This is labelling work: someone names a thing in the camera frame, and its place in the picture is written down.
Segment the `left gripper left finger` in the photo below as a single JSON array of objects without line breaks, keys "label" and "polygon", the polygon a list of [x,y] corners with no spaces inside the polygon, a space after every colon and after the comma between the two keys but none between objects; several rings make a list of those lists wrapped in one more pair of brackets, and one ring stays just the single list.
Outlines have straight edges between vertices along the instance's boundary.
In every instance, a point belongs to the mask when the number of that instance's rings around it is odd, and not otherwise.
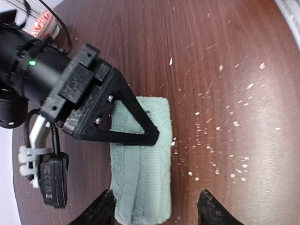
[{"label": "left gripper left finger", "polygon": [[114,225],[115,208],[113,191],[106,189],[69,225]]}]

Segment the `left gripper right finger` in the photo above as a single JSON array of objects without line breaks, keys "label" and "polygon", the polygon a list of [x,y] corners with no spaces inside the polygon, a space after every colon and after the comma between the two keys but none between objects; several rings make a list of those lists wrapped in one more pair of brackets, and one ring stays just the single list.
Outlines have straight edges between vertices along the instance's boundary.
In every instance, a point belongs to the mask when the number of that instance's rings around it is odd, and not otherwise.
[{"label": "left gripper right finger", "polygon": [[201,191],[197,209],[199,225],[243,225],[207,189]]}]

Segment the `green panda towel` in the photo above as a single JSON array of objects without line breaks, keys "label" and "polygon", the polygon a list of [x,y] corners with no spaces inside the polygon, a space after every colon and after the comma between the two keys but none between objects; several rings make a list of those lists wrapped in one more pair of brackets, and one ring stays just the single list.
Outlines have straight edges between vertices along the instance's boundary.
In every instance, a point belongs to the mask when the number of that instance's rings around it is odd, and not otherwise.
[{"label": "green panda towel", "polygon": [[160,134],[154,146],[110,144],[114,217],[121,225],[157,225],[172,213],[170,107],[163,97],[137,100]]}]

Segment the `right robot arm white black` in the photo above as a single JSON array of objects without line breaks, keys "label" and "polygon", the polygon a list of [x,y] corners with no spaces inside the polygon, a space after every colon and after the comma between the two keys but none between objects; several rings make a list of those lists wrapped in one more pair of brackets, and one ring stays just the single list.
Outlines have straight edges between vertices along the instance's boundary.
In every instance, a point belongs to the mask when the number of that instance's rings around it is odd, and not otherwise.
[{"label": "right robot arm white black", "polygon": [[[0,81],[70,136],[85,141],[154,145],[159,131],[138,103],[123,74],[84,44],[69,58],[15,23],[16,10],[0,14]],[[119,100],[143,134],[101,130],[105,110]]]}]

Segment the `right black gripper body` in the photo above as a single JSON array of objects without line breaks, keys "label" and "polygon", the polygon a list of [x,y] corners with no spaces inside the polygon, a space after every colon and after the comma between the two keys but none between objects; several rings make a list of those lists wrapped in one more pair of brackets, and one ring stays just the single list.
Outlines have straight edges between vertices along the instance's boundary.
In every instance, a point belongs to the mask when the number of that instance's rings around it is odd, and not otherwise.
[{"label": "right black gripper body", "polygon": [[98,123],[114,95],[115,75],[98,55],[97,48],[84,44],[41,106],[43,117],[78,140],[107,141],[111,136]]}]

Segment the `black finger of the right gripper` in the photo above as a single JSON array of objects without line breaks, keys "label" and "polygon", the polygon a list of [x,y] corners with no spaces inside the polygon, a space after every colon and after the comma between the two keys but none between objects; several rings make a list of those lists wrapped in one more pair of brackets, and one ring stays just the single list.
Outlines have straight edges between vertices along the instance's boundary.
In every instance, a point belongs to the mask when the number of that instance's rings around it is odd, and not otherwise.
[{"label": "black finger of the right gripper", "polygon": [[[102,130],[96,120],[105,115],[113,102],[125,106],[134,121],[139,123],[144,133],[125,133],[120,130]],[[112,69],[102,85],[97,86],[91,98],[77,111],[78,117],[72,136],[78,140],[120,143],[124,145],[153,146],[156,144],[159,131],[147,113],[143,110],[124,76],[117,69]]]}]

